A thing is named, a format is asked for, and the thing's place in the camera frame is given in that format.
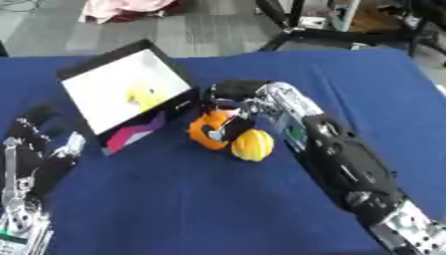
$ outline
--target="blue tablecloth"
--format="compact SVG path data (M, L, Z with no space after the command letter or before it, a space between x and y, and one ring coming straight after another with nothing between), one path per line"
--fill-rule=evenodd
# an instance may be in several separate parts
M86 57L0 60L0 129L38 103L79 114L55 71ZM225 79L294 84L358 131L433 217L446 212L446 100L395 50L255 53L181 59L200 86ZM261 163L188 139L193 114L111 157L91 140L50 195L52 254L377 254L277 139Z

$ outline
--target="pink cloth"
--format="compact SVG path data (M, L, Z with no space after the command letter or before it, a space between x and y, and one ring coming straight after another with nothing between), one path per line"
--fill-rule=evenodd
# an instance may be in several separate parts
M106 22L120 11L153 12L160 10L176 0L87 0L80 22L87 16L95 17L99 24Z

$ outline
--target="robotic hand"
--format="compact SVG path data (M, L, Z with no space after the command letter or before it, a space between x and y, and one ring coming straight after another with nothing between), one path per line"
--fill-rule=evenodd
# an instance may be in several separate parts
M84 138L73 132L66 145L47 151L57 130L39 128L55 114L48 106L17 117L2 144L0 255L44 254L53 235L45 197L76 164Z
M339 208L356 216L391 254L446 254L446 226L431 220L396 185L395 174L358 135L325 114L295 87L268 81L227 81L205 92L205 112L240 109L221 128L204 127L217 141L233 140L256 117L270 121L315 183Z

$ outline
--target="screw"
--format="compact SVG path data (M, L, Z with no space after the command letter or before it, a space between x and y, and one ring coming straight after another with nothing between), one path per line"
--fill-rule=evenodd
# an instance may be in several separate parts
M327 153L328 153L329 155L333 155L333 154L335 154L335 153L336 153L336 151L335 151L335 149L334 149L334 148L332 148L332 147L329 147L329 149L327 150Z

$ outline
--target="yellow toy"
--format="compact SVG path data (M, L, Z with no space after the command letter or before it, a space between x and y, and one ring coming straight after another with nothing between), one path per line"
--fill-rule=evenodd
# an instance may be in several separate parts
M244 159L259 162L273 151L274 140L263 130L249 129L231 144L232 154Z
M137 102L139 111L143 113L166 101L167 96L146 83L135 83L125 94L125 99L128 102Z

